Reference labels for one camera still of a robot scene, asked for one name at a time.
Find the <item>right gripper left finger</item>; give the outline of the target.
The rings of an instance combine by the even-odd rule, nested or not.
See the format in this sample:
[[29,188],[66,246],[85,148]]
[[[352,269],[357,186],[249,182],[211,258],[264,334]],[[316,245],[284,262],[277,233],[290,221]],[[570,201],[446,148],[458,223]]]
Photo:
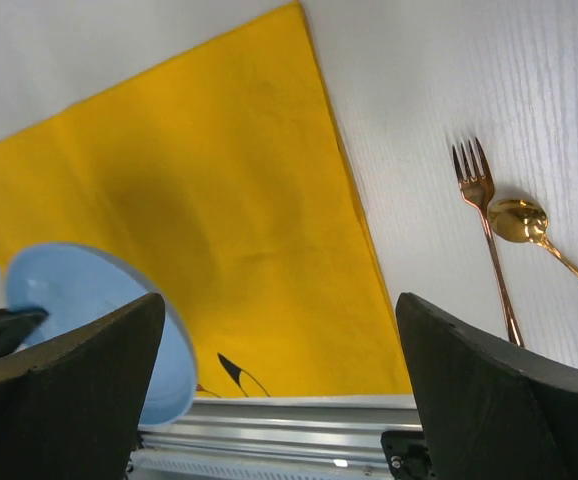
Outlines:
[[165,323],[148,293],[0,358],[0,479],[122,479]]

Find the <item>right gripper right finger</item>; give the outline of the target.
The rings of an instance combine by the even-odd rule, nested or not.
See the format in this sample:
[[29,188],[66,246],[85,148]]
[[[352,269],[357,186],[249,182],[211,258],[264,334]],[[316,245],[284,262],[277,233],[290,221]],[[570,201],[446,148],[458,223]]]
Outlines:
[[578,369],[413,294],[395,315],[441,479],[578,479]]

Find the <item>light blue plate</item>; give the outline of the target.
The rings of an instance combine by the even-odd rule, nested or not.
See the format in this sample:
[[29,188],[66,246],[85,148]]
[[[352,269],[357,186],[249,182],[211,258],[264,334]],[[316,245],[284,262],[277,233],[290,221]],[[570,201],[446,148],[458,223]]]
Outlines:
[[[93,247],[50,242],[19,252],[6,269],[11,310],[39,308],[48,317],[21,346],[31,347],[82,327],[147,293],[161,290],[123,260]],[[139,425],[185,415],[198,383],[196,355],[180,315],[165,303],[165,323]]]

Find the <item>rose gold fork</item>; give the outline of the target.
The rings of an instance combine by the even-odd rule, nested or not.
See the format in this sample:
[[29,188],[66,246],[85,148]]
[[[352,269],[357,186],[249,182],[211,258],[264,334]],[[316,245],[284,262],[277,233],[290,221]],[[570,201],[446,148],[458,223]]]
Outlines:
[[453,145],[451,154],[461,196],[467,204],[476,209],[480,217],[496,278],[508,340],[518,347],[524,347],[524,339],[512,307],[493,230],[488,220],[488,207],[495,195],[495,183],[486,154],[477,137]]

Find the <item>yellow cartoon placemat cloth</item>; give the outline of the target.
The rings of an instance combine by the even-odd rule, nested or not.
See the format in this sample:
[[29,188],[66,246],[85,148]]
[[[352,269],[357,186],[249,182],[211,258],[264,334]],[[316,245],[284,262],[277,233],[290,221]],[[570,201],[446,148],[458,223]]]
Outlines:
[[49,241],[136,267],[213,397],[411,390],[303,8],[0,141],[0,266]]

